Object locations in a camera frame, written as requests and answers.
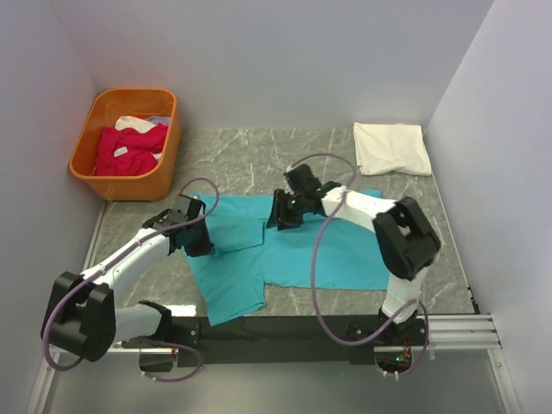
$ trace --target white wall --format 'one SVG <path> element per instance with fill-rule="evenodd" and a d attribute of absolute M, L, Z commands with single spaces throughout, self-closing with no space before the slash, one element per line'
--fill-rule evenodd
<path fill-rule="evenodd" d="M 492 0 L 51 0 L 102 89 L 196 127 L 426 124 Z"/>
<path fill-rule="evenodd" d="M 524 412 L 552 403 L 552 3 L 496 0 L 427 131 L 476 298 Z"/>
<path fill-rule="evenodd" d="M 23 412 L 53 280 L 82 267 L 98 199 L 67 162 L 96 94 L 47 2 L 0 13 L 1 412 Z"/>

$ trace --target white towel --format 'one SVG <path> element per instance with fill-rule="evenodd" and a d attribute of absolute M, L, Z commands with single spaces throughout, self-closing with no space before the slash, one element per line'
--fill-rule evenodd
<path fill-rule="evenodd" d="M 431 175 L 430 157 L 425 150 L 419 125 L 371 125 L 354 123 L 356 164 L 362 175 L 390 171 Z"/>
<path fill-rule="evenodd" d="M 145 134 L 154 126 L 155 124 L 153 122 L 136 118 L 135 116 L 120 116 L 117 122 L 115 122 L 115 129 L 117 131 L 122 131 L 125 128 L 132 128 L 141 134 Z"/>

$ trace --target plastic laundry basket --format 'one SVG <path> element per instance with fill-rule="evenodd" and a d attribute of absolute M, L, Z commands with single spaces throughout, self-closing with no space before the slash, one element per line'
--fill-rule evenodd
<path fill-rule="evenodd" d="M 170 116 L 163 154 L 157 166 L 139 176 L 95 175 L 97 145 L 104 127 L 115 126 L 119 116 L 139 118 Z M 180 124 L 177 99 L 164 89 L 114 89 L 96 98 L 78 138 L 69 168 L 106 200 L 158 201 L 170 189 L 174 162 L 179 150 Z"/>

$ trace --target gray marble table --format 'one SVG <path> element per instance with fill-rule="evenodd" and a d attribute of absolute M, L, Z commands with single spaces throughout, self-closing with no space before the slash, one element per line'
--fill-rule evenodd
<path fill-rule="evenodd" d="M 222 194 L 272 194 L 282 188 L 284 169 L 302 156 L 327 151 L 354 161 L 351 129 L 212 129 L 184 134 L 169 197 L 158 203 L 115 202 L 106 206 L 97 235 L 93 262 L 98 263 L 135 235 L 141 224 L 172 205 L 175 194 L 197 176 L 214 179 Z M 309 162 L 322 181 L 344 182 L 348 166 L 325 158 Z M 379 189 L 382 197 L 414 197 L 442 240 L 442 250 L 423 285 L 423 301 L 431 313 L 474 313 L 471 293 L 433 177 L 389 173 L 359 176 L 355 190 Z M 211 192 L 208 185 L 194 183 L 190 191 Z M 308 289 L 266 285 L 267 306 L 255 315 L 312 315 Z M 327 315 L 374 314 L 385 292 L 319 290 L 321 310 Z M 119 306 L 148 299 L 174 305 L 193 304 L 205 315 L 205 302 L 182 254 L 172 254 L 144 273 Z"/>

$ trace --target pink cloth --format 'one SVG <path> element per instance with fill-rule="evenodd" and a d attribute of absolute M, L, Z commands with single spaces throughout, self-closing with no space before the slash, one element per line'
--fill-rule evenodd
<path fill-rule="evenodd" d="M 96 175 L 134 176 L 151 171 L 157 166 L 154 153 L 163 151 L 167 130 L 165 125 L 156 125 L 145 134 L 132 128 L 104 128 L 97 146 Z"/>

